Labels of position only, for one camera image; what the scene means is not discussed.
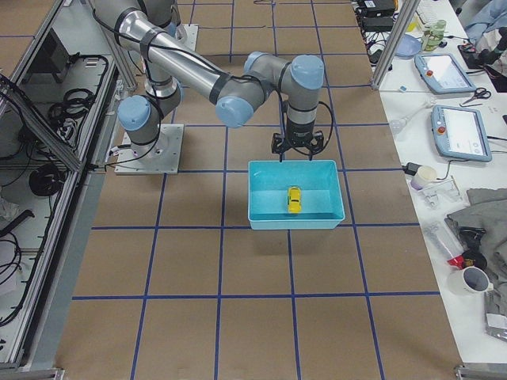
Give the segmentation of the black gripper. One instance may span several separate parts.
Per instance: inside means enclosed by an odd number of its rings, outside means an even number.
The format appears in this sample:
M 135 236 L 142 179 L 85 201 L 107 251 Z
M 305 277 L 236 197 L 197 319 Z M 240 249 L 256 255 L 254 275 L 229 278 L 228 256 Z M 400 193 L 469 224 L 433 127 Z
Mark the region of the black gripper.
M 271 151 L 278 155 L 279 162 L 284 159 L 284 152 L 298 148 L 305 148 L 311 161 L 313 157 L 324 150 L 324 135 L 321 132 L 314 132 L 314 122 L 296 123 L 287 118 L 284 128 L 284 135 L 273 134 Z

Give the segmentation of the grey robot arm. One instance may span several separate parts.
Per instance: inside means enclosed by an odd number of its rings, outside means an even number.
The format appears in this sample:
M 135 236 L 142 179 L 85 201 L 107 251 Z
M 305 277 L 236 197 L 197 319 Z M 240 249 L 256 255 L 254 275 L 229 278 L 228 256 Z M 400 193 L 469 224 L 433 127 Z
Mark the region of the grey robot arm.
M 272 138 L 279 156 L 290 149 L 308 156 L 320 154 L 329 139 L 314 130 L 324 64 L 314 55 L 287 61 L 255 51 L 234 76 L 186 47 L 185 32 L 175 1 L 94 1 L 93 17 L 117 46 L 135 51 L 147 69 L 147 96 L 161 102 L 164 112 L 180 103 L 177 83 L 193 88 L 214 106 L 228 127 L 241 127 L 269 98 L 286 95 L 282 134 Z

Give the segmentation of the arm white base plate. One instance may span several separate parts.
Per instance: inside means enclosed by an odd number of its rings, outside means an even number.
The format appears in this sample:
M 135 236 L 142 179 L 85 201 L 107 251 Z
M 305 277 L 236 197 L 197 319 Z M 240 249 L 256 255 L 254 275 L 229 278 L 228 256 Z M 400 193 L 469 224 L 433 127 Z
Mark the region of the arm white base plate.
M 151 144 L 145 147 L 131 146 L 128 134 L 124 133 L 122 143 L 128 145 L 128 148 L 119 151 L 120 164 L 115 165 L 115 174 L 177 174 L 184 130 L 183 124 L 163 123 L 158 141 L 152 150 Z
M 180 24 L 176 27 L 175 38 L 192 51 L 196 50 L 198 24 Z

